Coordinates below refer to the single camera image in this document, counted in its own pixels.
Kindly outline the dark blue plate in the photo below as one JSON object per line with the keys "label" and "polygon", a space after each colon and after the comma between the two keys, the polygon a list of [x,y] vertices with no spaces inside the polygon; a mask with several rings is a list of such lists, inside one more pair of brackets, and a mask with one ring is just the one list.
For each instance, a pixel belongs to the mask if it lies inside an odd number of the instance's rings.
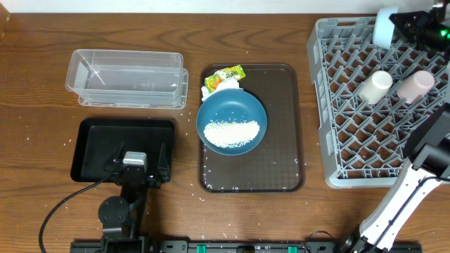
{"label": "dark blue plate", "polygon": [[[219,148],[204,136],[204,129],[210,122],[250,122],[260,125],[258,135],[253,141],[240,148]],[[264,138],[267,128],[266,111],[252,94],[243,90],[229,89],[216,92],[205,100],[197,114],[196,128],[201,141],[221,155],[241,155],[255,148]]]}

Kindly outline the brown serving tray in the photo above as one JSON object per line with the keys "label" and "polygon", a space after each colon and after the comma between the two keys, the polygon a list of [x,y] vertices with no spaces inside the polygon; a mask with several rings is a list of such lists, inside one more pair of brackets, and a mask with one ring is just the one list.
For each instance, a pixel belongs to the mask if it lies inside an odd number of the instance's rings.
{"label": "brown serving tray", "polygon": [[200,144],[198,180],[210,193],[282,193],[305,180],[297,75],[285,63],[246,63],[244,91],[265,109],[268,127],[250,152],[227,156]]}

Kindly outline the clear plastic bin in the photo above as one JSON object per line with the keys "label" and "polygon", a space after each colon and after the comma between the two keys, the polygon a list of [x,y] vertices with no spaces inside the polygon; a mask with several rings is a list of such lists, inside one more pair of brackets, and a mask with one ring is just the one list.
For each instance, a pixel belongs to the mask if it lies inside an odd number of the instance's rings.
{"label": "clear plastic bin", "polygon": [[83,106],[180,110],[188,94],[183,64],[174,52],[78,49],[65,88]]}

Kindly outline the grey dishwasher rack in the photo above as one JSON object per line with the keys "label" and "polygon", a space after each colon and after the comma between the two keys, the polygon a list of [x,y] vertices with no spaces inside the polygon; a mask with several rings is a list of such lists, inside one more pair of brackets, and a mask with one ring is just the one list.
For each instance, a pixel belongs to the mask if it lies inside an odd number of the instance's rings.
{"label": "grey dishwasher rack", "polygon": [[[442,53],[418,51],[395,37],[389,49],[373,45],[375,18],[322,18],[307,42],[309,71],[319,107],[319,144],[324,178],[331,188],[391,186],[404,163],[411,133],[449,100],[448,70]],[[373,73],[393,80],[371,105],[359,96]],[[397,88],[419,70],[435,78],[433,88],[408,104]]]}

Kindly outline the black plastic tray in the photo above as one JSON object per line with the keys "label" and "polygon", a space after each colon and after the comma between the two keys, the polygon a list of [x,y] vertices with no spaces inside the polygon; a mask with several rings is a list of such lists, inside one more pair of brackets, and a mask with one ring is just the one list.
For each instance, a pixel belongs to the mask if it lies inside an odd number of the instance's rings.
{"label": "black plastic tray", "polygon": [[121,142],[126,151],[147,154],[149,169],[158,168],[160,149],[164,143],[171,167],[174,124],[169,120],[155,119],[84,119],[79,126],[71,179],[96,182],[106,177],[103,165]]}

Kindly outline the green yellow snack wrapper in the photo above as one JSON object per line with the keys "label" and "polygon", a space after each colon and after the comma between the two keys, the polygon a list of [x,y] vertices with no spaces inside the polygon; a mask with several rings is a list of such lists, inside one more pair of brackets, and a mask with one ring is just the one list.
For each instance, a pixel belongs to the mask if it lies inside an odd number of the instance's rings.
{"label": "green yellow snack wrapper", "polygon": [[212,93],[214,92],[218,85],[226,79],[232,78],[236,81],[241,80],[246,77],[246,73],[241,65],[235,65],[233,67],[225,67],[223,69],[217,70],[213,75],[205,78],[206,89]]}

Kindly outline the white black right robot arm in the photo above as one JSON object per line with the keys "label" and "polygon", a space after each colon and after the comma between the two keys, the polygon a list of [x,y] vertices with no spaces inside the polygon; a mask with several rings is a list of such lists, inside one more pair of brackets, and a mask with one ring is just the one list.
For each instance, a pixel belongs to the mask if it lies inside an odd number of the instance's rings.
{"label": "white black right robot arm", "polygon": [[393,252],[397,233],[449,180],[446,7],[321,19],[307,43],[326,180],[388,187],[344,252]]}

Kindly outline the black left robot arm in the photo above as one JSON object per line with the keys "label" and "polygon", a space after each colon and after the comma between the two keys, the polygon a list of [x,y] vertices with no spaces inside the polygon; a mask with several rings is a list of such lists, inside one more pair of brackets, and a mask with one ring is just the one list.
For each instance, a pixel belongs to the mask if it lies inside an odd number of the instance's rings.
{"label": "black left robot arm", "polygon": [[140,225],[150,188],[159,188],[162,175],[159,169],[149,169],[147,154],[126,151],[119,144],[106,160],[103,169],[107,180],[122,188],[118,196],[105,199],[98,208],[103,224],[99,252],[152,252],[153,244],[147,235],[140,235]]}

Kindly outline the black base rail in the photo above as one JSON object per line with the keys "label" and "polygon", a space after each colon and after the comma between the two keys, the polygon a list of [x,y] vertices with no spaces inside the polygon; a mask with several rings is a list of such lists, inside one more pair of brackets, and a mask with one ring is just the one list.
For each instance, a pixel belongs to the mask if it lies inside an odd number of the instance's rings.
{"label": "black base rail", "polygon": [[154,252],[154,253],[329,253],[338,252],[334,242],[306,243],[232,243],[232,242],[186,242],[166,240],[159,243],[146,242],[72,242],[71,253],[95,252]]}

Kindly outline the light blue bowl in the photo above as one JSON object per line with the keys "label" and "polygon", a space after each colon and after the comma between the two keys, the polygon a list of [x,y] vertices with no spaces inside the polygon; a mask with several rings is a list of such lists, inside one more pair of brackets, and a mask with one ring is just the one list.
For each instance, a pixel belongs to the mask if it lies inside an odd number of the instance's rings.
{"label": "light blue bowl", "polygon": [[394,24],[390,20],[390,16],[397,14],[398,9],[398,6],[391,6],[378,11],[373,30],[373,45],[386,50],[391,47]]}

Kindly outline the crumpled white tissue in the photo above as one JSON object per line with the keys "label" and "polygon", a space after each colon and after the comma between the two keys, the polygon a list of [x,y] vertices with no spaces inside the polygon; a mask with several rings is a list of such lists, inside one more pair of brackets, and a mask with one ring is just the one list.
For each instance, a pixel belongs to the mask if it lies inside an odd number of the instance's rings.
{"label": "crumpled white tissue", "polygon": [[204,102],[212,94],[214,94],[216,92],[223,91],[223,90],[229,90],[229,89],[242,90],[238,80],[236,80],[234,77],[229,77],[229,78],[219,82],[216,87],[204,85],[201,88],[201,92],[202,92],[201,101]]}

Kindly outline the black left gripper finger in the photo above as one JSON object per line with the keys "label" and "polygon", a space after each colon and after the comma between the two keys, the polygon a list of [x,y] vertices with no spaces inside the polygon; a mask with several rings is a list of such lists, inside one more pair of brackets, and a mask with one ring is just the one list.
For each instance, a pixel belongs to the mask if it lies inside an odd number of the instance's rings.
{"label": "black left gripper finger", "polygon": [[122,168],[124,159],[124,143],[121,142],[107,158],[103,165],[103,170],[106,172],[117,172]]}
{"label": "black left gripper finger", "polygon": [[158,159],[157,169],[160,173],[160,178],[162,183],[166,183],[170,181],[170,165],[169,165],[170,156],[167,155],[167,148],[164,143],[161,145],[160,156]]}

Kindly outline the cream white cup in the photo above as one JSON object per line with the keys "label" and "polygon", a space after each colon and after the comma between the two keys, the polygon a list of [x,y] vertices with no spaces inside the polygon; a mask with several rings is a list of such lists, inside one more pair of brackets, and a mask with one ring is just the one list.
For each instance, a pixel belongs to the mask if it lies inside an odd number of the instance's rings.
{"label": "cream white cup", "polygon": [[392,83],[392,76],[388,72],[378,70],[365,80],[359,92],[359,97],[367,101],[368,104],[376,104],[384,98]]}

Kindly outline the pink cup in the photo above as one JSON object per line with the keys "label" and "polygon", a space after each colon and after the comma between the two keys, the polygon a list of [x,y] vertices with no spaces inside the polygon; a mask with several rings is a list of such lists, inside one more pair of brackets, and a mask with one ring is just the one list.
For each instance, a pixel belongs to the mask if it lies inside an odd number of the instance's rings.
{"label": "pink cup", "polygon": [[399,98],[406,99],[406,103],[412,104],[425,96],[434,86],[434,76],[425,70],[420,70],[405,79],[397,89]]}

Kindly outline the white rice pile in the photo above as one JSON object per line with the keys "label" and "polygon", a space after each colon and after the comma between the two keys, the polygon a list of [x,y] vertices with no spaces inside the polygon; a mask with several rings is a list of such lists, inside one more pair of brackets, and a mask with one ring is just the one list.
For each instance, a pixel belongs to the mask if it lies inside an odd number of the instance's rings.
{"label": "white rice pile", "polygon": [[258,135],[260,125],[250,122],[210,122],[203,133],[205,138],[219,148],[240,148]]}

